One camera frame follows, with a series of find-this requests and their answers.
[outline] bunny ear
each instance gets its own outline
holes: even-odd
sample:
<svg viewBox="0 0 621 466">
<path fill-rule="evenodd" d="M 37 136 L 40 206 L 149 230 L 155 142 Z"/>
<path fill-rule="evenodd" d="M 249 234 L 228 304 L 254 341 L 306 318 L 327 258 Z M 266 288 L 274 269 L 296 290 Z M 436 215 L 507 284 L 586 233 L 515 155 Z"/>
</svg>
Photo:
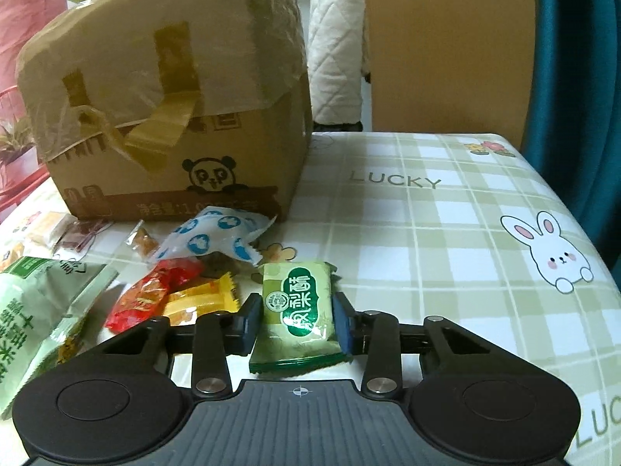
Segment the bunny ear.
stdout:
<svg viewBox="0 0 621 466">
<path fill-rule="evenodd" d="M 517 217 L 502 216 L 501 224 L 502 227 L 507 230 L 507 233 L 513 236 L 518 242 L 522 242 L 526 245 L 532 245 L 535 237 L 539 236 L 535 228 Z"/>
<path fill-rule="evenodd" d="M 549 212 L 539 212 L 537 214 L 537 225 L 543 235 L 561 235 L 561 227 L 557 219 Z"/>
</svg>

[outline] rabbit illustration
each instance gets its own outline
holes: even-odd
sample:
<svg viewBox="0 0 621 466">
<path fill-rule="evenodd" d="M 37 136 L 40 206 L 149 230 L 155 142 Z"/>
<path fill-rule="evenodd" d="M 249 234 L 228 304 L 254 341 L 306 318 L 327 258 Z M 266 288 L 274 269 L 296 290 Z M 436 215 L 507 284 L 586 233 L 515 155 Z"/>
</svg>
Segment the rabbit illustration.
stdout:
<svg viewBox="0 0 621 466">
<path fill-rule="evenodd" d="M 574 290 L 574 283 L 579 280 L 593 280 L 589 261 L 571 242 L 561 236 L 561 227 L 550 213 L 537 214 L 540 233 L 516 217 L 503 216 L 501 224 L 518 242 L 530 247 L 530 256 L 539 273 L 558 291 L 569 294 Z"/>
</svg>

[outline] panda logo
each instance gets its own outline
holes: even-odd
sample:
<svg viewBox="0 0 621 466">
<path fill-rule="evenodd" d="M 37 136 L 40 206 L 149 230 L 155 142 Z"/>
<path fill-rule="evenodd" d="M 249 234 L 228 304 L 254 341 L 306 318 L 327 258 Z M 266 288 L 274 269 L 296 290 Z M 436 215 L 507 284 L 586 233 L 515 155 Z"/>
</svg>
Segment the panda logo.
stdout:
<svg viewBox="0 0 621 466">
<path fill-rule="evenodd" d="M 233 172 L 236 163 L 230 156 L 224 156 L 221 160 L 213 158 L 184 160 L 181 166 L 189 175 L 191 185 L 187 187 L 188 191 L 199 194 L 233 193 L 248 188 L 236 183 Z"/>
</svg>

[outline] green checkered tablecloth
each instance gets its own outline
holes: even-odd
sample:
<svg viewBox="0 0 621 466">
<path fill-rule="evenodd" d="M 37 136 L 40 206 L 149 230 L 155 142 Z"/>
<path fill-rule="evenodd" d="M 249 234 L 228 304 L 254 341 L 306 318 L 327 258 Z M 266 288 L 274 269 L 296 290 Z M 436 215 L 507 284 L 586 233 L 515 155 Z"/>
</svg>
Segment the green checkered tablecloth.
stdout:
<svg viewBox="0 0 621 466">
<path fill-rule="evenodd" d="M 0 238 L 38 209 L 66 210 L 51 181 L 0 226 Z M 89 250 L 90 260 L 120 272 L 93 311 L 99 323 L 147 272 L 122 243 L 132 227 L 113 225 Z M 173 228 L 148 225 L 158 238 Z M 619 290 L 567 208 L 501 137 L 316 133 L 289 217 L 262 236 L 260 249 L 270 261 L 333 263 L 358 310 L 411 323 L 445 316 L 560 377 L 583 412 L 569 462 L 621 464 Z M 248 267 L 237 276 L 240 294 L 260 291 L 258 280 Z M 98 341 L 107 337 L 102 331 Z M 228 361 L 234 384 L 253 378 L 247 357 Z M 359 384 L 360 362 L 304 378 Z M 417 357 L 403 362 L 406 383 L 420 380 Z M 189 386 L 190 367 L 179 356 L 173 380 Z M 0 443 L 0 465 L 25 460 L 10 422 L 0 423 Z"/>
</svg>

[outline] green snack bag with chinese text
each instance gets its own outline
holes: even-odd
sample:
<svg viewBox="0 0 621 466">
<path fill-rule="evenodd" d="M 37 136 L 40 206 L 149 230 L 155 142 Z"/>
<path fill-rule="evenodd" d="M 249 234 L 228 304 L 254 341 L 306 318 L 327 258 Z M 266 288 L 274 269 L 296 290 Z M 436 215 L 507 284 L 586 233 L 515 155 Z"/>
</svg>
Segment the green snack bag with chinese text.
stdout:
<svg viewBox="0 0 621 466">
<path fill-rule="evenodd" d="M 308 372 L 344 361 L 332 319 L 327 263 L 266 263 L 263 322 L 250 372 Z"/>
<path fill-rule="evenodd" d="M 86 314 L 118 275 L 105 264 L 22 257 L 0 273 L 0 416 L 30 379 L 79 348 Z"/>
</svg>

